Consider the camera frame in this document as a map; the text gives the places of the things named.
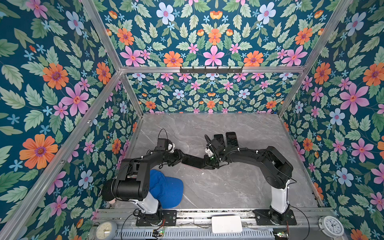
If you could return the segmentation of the black phone case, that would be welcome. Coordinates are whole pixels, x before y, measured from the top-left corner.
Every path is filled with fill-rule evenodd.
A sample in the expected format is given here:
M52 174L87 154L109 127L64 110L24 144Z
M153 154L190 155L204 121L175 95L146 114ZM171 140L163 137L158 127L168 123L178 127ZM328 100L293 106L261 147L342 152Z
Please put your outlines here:
M226 133L227 146L231 148L238 148L239 143L235 132Z

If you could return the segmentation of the pink phone case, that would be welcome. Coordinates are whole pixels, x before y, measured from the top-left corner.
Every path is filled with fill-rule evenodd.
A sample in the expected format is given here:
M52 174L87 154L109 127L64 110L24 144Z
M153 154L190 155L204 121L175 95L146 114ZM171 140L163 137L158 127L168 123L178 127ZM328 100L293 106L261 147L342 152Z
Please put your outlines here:
M206 161L204 158L199 158L191 155L185 155L182 158L182 164L196 169L204 169L206 167Z

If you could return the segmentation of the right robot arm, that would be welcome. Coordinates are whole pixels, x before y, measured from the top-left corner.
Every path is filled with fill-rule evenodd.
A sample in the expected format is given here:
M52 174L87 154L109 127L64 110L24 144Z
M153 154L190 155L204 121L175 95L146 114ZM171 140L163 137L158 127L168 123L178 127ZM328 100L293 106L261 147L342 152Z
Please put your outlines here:
M285 223L290 211L288 195L293 165L275 147L260 150L241 148L236 133L226 133L226 137L225 142L221 134L214 135L212 139L205 135L205 168L219 169L232 163L258 167L271 186L272 200L266 218L275 225Z

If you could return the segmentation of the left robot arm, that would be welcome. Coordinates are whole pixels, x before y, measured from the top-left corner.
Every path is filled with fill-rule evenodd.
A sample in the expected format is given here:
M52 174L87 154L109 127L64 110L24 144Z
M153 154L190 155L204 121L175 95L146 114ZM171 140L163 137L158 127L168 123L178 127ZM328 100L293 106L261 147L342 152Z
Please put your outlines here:
M154 150L145 155L123 159L117 175L108 180L101 196L110 204L128 202L136 206L134 216L152 226L166 222L164 211L178 206L183 198L184 184L178 178L167 177L155 167L173 167L186 158L168 138L158 138Z

